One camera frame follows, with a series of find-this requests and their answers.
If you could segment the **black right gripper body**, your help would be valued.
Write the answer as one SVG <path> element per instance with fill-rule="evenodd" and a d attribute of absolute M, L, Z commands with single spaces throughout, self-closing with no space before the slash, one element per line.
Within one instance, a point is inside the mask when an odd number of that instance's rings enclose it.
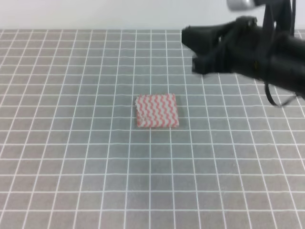
<path fill-rule="evenodd" d="M 266 76 L 269 73 L 272 27 L 258 26 L 255 17 L 239 17 L 226 34 L 217 55 L 217 73 Z"/>

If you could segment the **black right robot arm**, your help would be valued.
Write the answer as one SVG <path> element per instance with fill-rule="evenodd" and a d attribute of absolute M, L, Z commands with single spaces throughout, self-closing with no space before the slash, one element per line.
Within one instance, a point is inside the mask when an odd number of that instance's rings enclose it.
<path fill-rule="evenodd" d="M 237 73 L 305 95 L 305 42 L 285 31 L 257 25 L 255 17 L 239 17 L 217 26 L 188 26 L 182 44 L 194 52 L 192 71 Z"/>

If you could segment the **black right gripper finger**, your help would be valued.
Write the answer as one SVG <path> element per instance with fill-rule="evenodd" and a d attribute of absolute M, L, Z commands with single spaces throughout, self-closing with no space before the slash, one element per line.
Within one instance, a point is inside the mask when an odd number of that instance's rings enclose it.
<path fill-rule="evenodd" d="M 194 52 L 192 57 L 192 72 L 197 74 L 229 73 L 229 54 L 220 52 L 217 54 Z"/>
<path fill-rule="evenodd" d="M 226 34 L 226 25 L 188 26 L 182 29 L 182 44 L 193 52 L 209 52 L 219 43 L 219 38 Z"/>

